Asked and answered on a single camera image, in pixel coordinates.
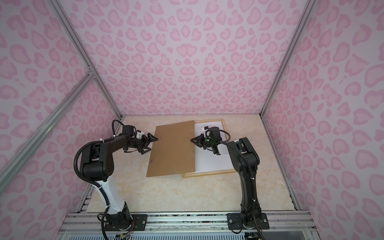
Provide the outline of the brown cardboard backing board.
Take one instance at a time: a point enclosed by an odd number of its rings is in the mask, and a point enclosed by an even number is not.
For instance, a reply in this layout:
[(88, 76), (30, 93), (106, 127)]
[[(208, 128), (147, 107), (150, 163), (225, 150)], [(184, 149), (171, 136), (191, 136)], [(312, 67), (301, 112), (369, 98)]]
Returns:
[(195, 122), (187, 121), (157, 126), (147, 177), (193, 173), (195, 171)]

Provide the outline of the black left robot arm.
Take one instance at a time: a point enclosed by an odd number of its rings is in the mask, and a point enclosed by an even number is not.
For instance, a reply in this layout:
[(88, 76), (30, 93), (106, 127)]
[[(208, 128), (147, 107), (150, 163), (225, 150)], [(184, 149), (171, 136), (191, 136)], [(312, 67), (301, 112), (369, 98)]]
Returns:
[(124, 125), (122, 133), (113, 132), (112, 137), (100, 139), (82, 146), (74, 158), (75, 174), (91, 184), (101, 196), (105, 210), (98, 214), (102, 233), (112, 231), (144, 231), (148, 216), (132, 215), (122, 199), (113, 178), (115, 163), (113, 154), (119, 150), (125, 153), (138, 152), (144, 155), (151, 151), (150, 143), (158, 141), (154, 135)]

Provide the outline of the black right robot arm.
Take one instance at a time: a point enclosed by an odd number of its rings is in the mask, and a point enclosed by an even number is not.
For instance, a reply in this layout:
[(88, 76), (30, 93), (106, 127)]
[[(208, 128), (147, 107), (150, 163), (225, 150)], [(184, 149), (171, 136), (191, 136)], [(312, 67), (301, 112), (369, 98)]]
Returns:
[(263, 239), (262, 228), (269, 228), (268, 219), (262, 213), (257, 196), (256, 175), (260, 158), (248, 138), (240, 138), (236, 141), (222, 141), (220, 137), (207, 137), (201, 134), (192, 138), (191, 142), (198, 148), (210, 150), (219, 155), (219, 145), (228, 149), (232, 165), (239, 174), (242, 202), (239, 213), (227, 214), (228, 228), (234, 234), (240, 234), (242, 230), (256, 230), (258, 236)]

